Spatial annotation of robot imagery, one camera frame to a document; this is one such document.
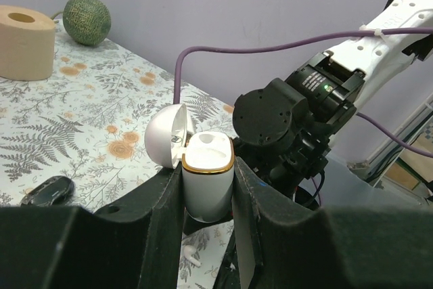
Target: wire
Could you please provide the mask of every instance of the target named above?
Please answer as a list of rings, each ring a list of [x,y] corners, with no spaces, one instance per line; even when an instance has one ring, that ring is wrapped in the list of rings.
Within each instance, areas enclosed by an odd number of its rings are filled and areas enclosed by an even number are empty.
[[[315,187],[315,189],[317,191],[319,189],[319,186],[317,185],[316,180],[314,179],[314,177],[311,177],[311,181],[313,181],[314,187]],[[319,206],[321,206],[322,205],[322,197],[320,195],[320,191],[317,192],[317,199],[319,201]]]
[[[388,168],[388,165],[390,164],[391,160],[394,160],[396,156],[398,156],[398,154],[400,153],[400,150],[398,150],[399,148],[400,146],[397,146],[395,149],[393,149],[393,151],[389,152],[385,156],[385,158],[383,159],[383,161],[381,161],[377,169],[368,178],[366,178],[365,181],[367,183],[370,183],[371,181],[379,177]]]
[[[314,192],[314,194],[313,194],[313,196],[310,198],[310,200],[308,200],[307,202],[305,202],[305,203],[303,204],[303,206],[307,207],[307,206],[309,206],[310,204],[313,203],[313,201],[316,199],[316,196],[319,195],[320,190],[322,190],[322,187],[323,187],[323,184],[324,184],[324,183],[325,183],[325,171],[321,171],[321,172],[320,172],[320,184],[319,184],[319,186],[317,187],[316,192]]]
[[[399,35],[399,34],[433,34],[433,28],[387,28],[380,30],[383,35]],[[259,47],[256,49],[225,49],[222,47],[188,47],[183,50],[176,61],[175,66],[175,91],[173,96],[173,104],[179,104],[181,102],[181,73],[182,63],[187,55],[193,52],[213,52],[213,53],[230,53],[230,54],[254,54],[254,53],[266,53],[276,52],[281,50],[292,49],[294,47],[300,47],[311,43],[322,42],[332,39],[340,39],[343,37],[380,37],[376,30],[352,30],[347,32],[336,32],[331,34],[320,35],[318,37],[311,37],[301,41],[296,41],[283,45],[276,45],[274,47]]]
[[[419,150],[418,148],[415,148],[411,145],[408,145],[407,143],[401,141],[399,138],[397,138],[395,135],[393,135],[391,132],[385,129],[384,126],[382,126],[379,122],[375,121],[374,119],[370,118],[369,116],[366,116],[363,113],[358,112],[357,116],[360,118],[363,118],[364,120],[370,122],[372,125],[374,125],[376,128],[378,128],[381,132],[383,132],[385,135],[387,135],[392,141],[397,142],[400,146],[402,146],[405,149],[410,150],[411,152],[415,152],[416,154],[419,154],[421,156],[425,156],[428,158],[433,158],[433,153],[431,152],[425,152],[423,150]]]

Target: floral tablecloth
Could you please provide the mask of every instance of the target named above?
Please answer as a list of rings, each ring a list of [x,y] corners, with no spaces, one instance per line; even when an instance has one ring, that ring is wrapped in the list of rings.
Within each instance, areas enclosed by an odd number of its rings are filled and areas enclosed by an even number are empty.
[[[72,203],[96,210],[160,168],[143,135],[171,103],[173,75],[110,40],[78,45],[58,22],[53,75],[29,83],[0,79],[0,94],[0,205],[18,204],[46,179],[66,175],[76,182]],[[184,82],[182,100],[198,131],[234,135],[230,106]],[[212,288],[232,231],[225,223],[184,237],[202,266],[181,256],[178,288]]]

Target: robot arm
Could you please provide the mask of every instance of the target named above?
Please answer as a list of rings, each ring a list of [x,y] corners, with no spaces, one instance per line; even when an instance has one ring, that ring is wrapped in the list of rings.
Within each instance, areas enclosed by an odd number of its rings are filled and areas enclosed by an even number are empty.
[[[430,35],[381,35],[383,28],[406,27],[433,27],[433,0],[390,0],[364,26],[378,37],[347,40],[318,53],[285,81],[274,79],[240,96],[233,112],[237,156],[291,197],[304,178],[323,170],[330,140],[357,110],[416,59],[430,57]]]
[[[433,27],[433,0],[394,0],[366,29]],[[386,37],[363,37],[347,40],[327,52],[330,61],[338,64],[347,73],[361,71],[364,86],[355,100],[360,110],[365,103],[398,73],[407,69],[417,58],[411,48],[425,35],[390,35]],[[423,61],[432,54],[430,50],[422,56]]]

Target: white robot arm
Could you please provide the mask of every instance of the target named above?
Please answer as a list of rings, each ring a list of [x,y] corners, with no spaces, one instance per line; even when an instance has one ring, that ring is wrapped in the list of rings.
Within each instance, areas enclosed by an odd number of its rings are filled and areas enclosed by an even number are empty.
[[[433,0],[394,0],[365,29],[433,27]],[[371,97],[392,77],[407,69],[416,59],[405,50],[426,35],[389,35],[347,40],[328,49],[331,61],[348,71],[362,71],[364,86],[355,100],[360,110]],[[423,58],[430,57],[432,52]]]

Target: gold trim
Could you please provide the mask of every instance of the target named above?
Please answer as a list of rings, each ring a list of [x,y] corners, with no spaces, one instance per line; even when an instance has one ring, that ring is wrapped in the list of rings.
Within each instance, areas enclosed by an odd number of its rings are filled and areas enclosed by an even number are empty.
[[[186,162],[185,159],[185,154],[182,155],[182,167],[187,171],[190,172],[192,174],[212,174],[212,175],[216,175],[216,174],[223,174],[227,171],[229,171],[231,169],[231,167],[233,167],[233,165],[235,164],[235,149],[233,148],[233,142],[232,140],[229,138],[230,141],[230,147],[231,147],[231,160],[229,161],[229,164],[227,164],[226,166],[220,168],[220,169],[195,169],[191,166],[189,166]]]

